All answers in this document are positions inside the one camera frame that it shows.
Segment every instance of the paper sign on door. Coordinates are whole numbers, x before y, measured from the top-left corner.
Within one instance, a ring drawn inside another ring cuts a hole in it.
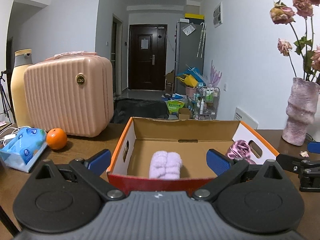
[[[148,40],[141,40],[141,49],[148,49]]]

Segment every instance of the box handle hole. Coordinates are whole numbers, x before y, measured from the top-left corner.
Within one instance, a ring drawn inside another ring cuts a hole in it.
[[[123,151],[123,162],[125,162],[127,158],[128,151],[129,151],[129,141],[127,141],[127,144],[125,145],[125,148]]]
[[[254,141],[250,141],[249,142],[249,146],[253,152],[253,154],[258,158],[260,159],[261,156],[262,156],[262,150],[261,148],[254,142]]]

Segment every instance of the black mat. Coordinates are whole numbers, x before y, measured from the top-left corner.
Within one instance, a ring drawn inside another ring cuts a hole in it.
[[[169,110],[164,101],[119,98],[114,102],[111,123],[126,124],[130,117],[169,118]]]

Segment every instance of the door handle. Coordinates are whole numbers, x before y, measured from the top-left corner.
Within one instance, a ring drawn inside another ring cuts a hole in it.
[[[152,59],[152,65],[154,66],[156,61],[156,55],[152,55],[152,58],[150,59]]]

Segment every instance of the green package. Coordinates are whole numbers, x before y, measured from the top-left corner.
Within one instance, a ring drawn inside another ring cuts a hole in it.
[[[170,114],[178,112],[180,108],[184,107],[184,102],[179,100],[169,100],[166,102]]]

